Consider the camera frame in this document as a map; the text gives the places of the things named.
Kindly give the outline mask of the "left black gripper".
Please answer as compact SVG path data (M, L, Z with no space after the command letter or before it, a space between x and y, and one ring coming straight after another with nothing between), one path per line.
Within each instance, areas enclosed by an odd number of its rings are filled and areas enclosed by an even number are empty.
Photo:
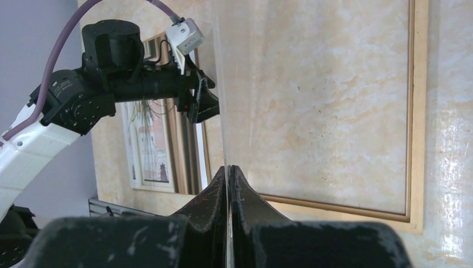
M211 91L215 87L213 80L196 69L184 74L174 68L142 69L134 79L113 77L110 80L110 91L116 102L172 98L177 110L187 111L187 118L193 124L220 114L219 98Z

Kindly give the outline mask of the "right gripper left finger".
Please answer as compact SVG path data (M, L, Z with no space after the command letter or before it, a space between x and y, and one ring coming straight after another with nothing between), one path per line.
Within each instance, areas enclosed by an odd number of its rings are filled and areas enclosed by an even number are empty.
M224 169L170 216L60 218L40 231L23 267L219 267Z

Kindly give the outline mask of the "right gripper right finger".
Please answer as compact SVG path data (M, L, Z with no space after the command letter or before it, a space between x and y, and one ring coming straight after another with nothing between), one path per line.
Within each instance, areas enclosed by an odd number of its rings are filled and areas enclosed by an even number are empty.
M403 241L379 222L293 221L229 167L235 267L412 267Z

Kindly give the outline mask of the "printed photo sheet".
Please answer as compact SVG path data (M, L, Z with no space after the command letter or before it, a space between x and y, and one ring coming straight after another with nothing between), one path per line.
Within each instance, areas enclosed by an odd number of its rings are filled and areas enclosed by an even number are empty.
M197 194L209 179L205 125L190 124L173 99L122 103L132 189Z

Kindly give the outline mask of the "clear acrylic sheet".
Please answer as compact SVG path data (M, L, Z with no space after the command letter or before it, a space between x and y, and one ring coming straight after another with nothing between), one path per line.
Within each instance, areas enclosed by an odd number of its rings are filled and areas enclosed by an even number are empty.
M214 1L224 157L257 192L406 211L409 1Z

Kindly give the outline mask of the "wooden picture frame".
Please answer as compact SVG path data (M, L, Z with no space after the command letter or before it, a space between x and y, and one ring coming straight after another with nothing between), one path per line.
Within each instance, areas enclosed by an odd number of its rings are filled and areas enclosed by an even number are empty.
M376 221L398 231L423 233L429 1L409 1L408 14L405 212L388 213L263 195L275 209L337 221Z

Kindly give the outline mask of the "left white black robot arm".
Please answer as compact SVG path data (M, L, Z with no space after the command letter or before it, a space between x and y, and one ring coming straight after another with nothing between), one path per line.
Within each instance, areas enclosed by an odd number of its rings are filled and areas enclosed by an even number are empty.
M204 42L192 19L166 30L171 50L163 66L145 59L140 29L132 22L102 20L83 27L82 36L81 67L53 72L38 119L1 140L1 217L60 151L101 118L114 116L117 103L172 98L191 123L219 114L215 83L189 56Z

